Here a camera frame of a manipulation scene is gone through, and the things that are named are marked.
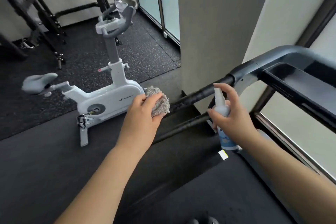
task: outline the white exercise bike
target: white exercise bike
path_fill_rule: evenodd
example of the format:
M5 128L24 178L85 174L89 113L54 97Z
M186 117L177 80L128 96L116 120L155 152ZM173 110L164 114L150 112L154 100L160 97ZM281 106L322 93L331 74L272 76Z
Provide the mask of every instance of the white exercise bike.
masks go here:
M70 86L69 82L62 82L56 85L50 83L57 78L56 73L44 75L32 75L23 81L22 90L29 94L50 96L53 90L61 90L66 99L70 98L77 102L77 124L80 127L80 144L88 144L88 128L102 123L114 116L127 111L136 95L143 94L144 90L135 81L127 80L123 64L119 59L116 37L126 31L132 24L132 17L135 14L135 2L126 4L115 0L114 4L105 11L96 25L97 33L103 35L110 62L106 67L99 69L99 72L111 73L113 83L101 89L87 93L77 86ZM105 20L111 12L118 12L120 18Z

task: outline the bottle label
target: bottle label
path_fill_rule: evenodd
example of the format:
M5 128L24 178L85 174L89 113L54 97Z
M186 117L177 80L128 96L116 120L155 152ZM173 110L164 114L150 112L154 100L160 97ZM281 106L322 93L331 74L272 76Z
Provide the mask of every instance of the bottle label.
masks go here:
M219 128L218 129L218 135L219 135L219 140L220 140L220 145L222 147L234 147L237 144L233 142L225 133L224 131Z

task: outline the cleaning cloth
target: cleaning cloth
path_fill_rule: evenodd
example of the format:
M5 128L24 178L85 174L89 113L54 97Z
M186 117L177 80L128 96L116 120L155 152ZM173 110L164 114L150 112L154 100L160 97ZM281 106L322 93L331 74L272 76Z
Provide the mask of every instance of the cleaning cloth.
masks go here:
M159 88L154 88L153 86L150 86L148 88L145 88L145 95L146 98L153 94L159 93L161 90ZM165 94L162 93L162 97L156 101L155 106L152 109L152 117L162 114L162 113L169 113L170 109L170 103Z

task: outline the speckled rubber flooring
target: speckled rubber flooring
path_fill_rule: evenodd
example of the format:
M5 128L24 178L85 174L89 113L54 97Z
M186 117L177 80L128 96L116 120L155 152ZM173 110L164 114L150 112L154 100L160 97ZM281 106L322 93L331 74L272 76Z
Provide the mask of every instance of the speckled rubber flooring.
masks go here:
M95 32L96 21L93 18L65 27L66 45L53 41L66 58L61 71L56 70L53 55L44 44L26 51L29 57L25 61L0 57L0 140L76 109L75 102L64 101L60 92L48 98L25 94L21 91L25 77L55 72L55 83L69 81L86 92L111 83L107 73L97 72L107 65L108 57L101 35ZM119 37L123 43L118 47L119 56L130 66L126 78L140 83L180 67L179 49L159 29L139 13L133 23Z

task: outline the white label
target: white label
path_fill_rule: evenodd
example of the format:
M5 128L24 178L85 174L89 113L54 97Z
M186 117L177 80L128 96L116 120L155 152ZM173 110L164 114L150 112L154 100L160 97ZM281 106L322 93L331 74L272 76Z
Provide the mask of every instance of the white label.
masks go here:
M224 150L220 150L218 153L220 154L223 160L226 160L229 157Z

